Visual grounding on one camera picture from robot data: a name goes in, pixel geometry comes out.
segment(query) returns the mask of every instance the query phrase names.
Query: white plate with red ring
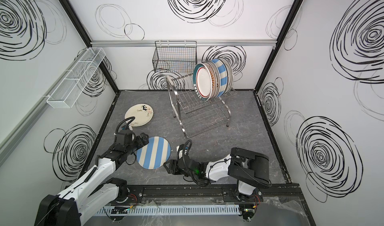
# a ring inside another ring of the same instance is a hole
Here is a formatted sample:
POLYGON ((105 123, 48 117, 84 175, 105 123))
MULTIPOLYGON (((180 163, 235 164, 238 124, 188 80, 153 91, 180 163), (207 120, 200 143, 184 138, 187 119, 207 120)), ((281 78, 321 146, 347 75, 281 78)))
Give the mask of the white plate with red ring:
POLYGON ((132 127, 139 127, 148 123, 153 117, 153 109, 145 103, 133 105, 125 113, 125 118, 135 117, 129 125, 132 127))
POLYGON ((219 90, 220 90, 220 74, 218 73, 218 69, 217 67, 215 66, 215 64, 211 61, 206 61, 206 62, 203 62, 204 65, 207 66, 207 68, 209 69, 209 71, 211 72, 211 74, 213 75, 213 82, 212 83, 212 95, 209 99, 212 99, 212 98, 215 98, 218 96, 219 94, 219 90))
POLYGON ((225 59, 225 58, 218 58, 218 59, 220 59, 224 63, 224 66, 227 70, 228 82, 227 82, 227 87, 226 87, 224 93, 228 93, 231 90, 232 85, 233 85, 233 70, 232 70, 232 67, 231 67, 231 65, 227 59, 225 59))
POLYGON ((207 101, 212 95, 212 74, 206 65, 198 63, 193 72, 193 85, 197 96, 207 101))

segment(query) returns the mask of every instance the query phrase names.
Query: black wire basket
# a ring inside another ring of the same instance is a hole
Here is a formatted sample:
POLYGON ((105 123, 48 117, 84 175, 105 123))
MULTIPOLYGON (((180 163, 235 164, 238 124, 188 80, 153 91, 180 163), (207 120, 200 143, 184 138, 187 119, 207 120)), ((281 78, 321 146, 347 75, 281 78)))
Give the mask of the black wire basket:
POLYGON ((196 41, 156 41, 152 64, 155 72, 164 69, 193 73, 197 64, 196 41))

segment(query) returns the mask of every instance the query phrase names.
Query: wire basket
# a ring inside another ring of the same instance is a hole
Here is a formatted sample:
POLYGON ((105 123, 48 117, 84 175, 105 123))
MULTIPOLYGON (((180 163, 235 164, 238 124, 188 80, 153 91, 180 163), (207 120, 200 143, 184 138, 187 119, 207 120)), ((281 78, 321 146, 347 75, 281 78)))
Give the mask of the wire basket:
POLYGON ((196 41, 156 41, 152 64, 155 72, 193 73, 197 64, 196 41))
POLYGON ((105 57, 102 48, 88 48, 47 99, 53 108, 72 108, 105 57))

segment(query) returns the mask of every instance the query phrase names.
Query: black corner post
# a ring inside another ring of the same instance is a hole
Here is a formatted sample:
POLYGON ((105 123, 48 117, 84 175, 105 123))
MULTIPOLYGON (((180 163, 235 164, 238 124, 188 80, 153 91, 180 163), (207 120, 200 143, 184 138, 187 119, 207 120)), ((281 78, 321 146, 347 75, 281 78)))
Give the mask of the black corner post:
MULTIPOLYGON (((76 15, 73 7, 70 4, 70 1, 69 0, 59 0, 59 2, 61 3, 61 6, 64 8, 65 12, 67 13, 68 17, 70 18, 70 20, 73 23, 74 27, 76 28, 77 32, 79 33, 81 39, 84 41, 85 45, 87 47, 92 46, 91 45, 91 38, 88 36, 83 25, 81 24, 79 17, 76 15)), ((112 87, 115 94, 118 94, 119 93, 118 86, 116 85, 115 81, 113 80, 112 76, 110 75, 107 67, 105 67, 105 64, 103 61, 100 63, 99 68, 100 68, 101 72, 104 74, 105 78, 107 79, 109 85, 112 87)))
POLYGON ((290 26, 291 26, 293 20, 296 17, 296 14, 297 14, 302 2, 303 2, 303 0, 294 0, 293 1, 293 4, 292 4, 291 9, 288 13, 288 16, 285 19, 285 22, 283 24, 283 27, 281 28, 279 36, 277 37, 276 46, 274 49, 272 49, 271 54, 269 55, 268 60, 266 61, 266 64, 265 64, 264 69, 262 71, 262 74, 260 75, 260 78, 257 81, 256 87, 255 87, 256 93, 258 93, 260 88, 262 87, 264 79, 266 78, 266 75, 268 74, 268 71, 273 64, 273 61, 275 60, 276 55, 279 52, 280 47, 284 42, 284 39, 285 39, 289 29, 290 29, 290 26))

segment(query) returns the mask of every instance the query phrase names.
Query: plate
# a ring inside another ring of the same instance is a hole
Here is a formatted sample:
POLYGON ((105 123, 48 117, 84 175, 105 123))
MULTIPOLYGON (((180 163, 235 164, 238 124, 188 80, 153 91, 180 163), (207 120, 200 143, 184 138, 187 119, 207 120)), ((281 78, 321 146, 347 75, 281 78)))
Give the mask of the plate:
POLYGON ((208 100, 212 94, 212 77, 209 70, 202 63, 195 66, 193 85, 197 96, 204 101, 208 100))
POLYGON ((219 59, 224 63, 225 68, 227 69, 228 82, 227 82, 227 87, 224 93, 228 93, 231 90, 233 85, 233 70, 228 60, 226 60, 225 58, 219 58, 219 59))
POLYGON ((213 75, 212 95, 211 97, 209 97, 209 99, 211 99, 211 98, 217 97, 219 93, 219 90, 220 90, 219 76, 220 75, 218 74, 218 70, 213 62, 206 61, 203 64, 209 69, 209 71, 213 75))
POLYGON ((228 81, 227 70, 224 66, 224 63, 217 58, 212 59, 211 62, 215 64, 220 75, 220 90, 217 96, 221 96, 227 87, 227 81, 228 81))
POLYGON ((133 105, 125 113, 125 118, 135 117, 129 125, 132 127, 139 127, 148 123, 153 117, 153 109, 148 104, 140 103, 133 105))
POLYGON ((136 151, 138 163, 146 169, 161 167, 170 156, 169 142, 162 137, 150 137, 149 143, 136 151))

